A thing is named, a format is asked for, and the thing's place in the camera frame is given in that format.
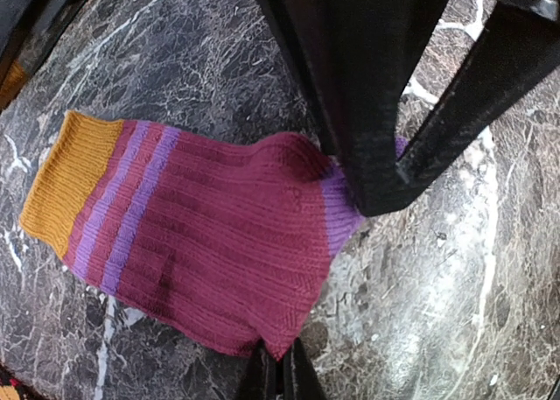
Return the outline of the maroon purple striped sock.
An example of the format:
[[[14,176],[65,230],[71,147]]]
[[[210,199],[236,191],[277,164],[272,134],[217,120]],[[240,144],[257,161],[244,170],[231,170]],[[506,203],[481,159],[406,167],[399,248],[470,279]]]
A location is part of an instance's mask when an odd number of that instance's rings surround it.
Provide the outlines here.
[[[87,284],[223,354],[281,358],[363,222],[305,136],[218,142],[70,111],[21,228]]]

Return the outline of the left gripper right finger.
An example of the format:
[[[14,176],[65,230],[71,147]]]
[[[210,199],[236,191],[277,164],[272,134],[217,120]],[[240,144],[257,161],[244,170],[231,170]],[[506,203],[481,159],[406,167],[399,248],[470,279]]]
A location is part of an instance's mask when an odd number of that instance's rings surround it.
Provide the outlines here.
[[[286,400],[326,400],[305,346],[295,339],[282,359],[283,398]]]

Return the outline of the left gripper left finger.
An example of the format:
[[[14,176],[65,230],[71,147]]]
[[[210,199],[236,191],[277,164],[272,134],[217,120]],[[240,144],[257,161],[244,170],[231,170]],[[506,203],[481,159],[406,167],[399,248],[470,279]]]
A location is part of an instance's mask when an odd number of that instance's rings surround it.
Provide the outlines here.
[[[235,394],[236,400],[274,400],[277,396],[277,361],[258,342]]]

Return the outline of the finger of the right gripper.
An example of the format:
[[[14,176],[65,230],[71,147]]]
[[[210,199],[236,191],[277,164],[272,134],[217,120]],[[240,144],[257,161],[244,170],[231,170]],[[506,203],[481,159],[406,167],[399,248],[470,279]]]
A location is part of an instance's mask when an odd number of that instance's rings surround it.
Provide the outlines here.
[[[416,197],[396,169],[398,104],[449,0],[256,0],[366,216]]]
[[[483,31],[395,166],[403,186],[427,186],[480,132],[559,65],[559,26],[496,4]]]

